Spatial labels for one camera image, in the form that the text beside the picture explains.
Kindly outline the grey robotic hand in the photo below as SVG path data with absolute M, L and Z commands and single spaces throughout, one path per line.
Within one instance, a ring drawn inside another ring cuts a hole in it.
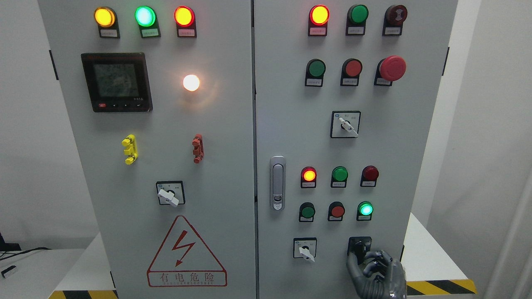
M 363 261 L 372 259 L 364 270 L 353 251 L 347 253 L 347 270 L 361 299 L 406 299 L 406 274 L 401 262 L 385 250 L 372 250 Z

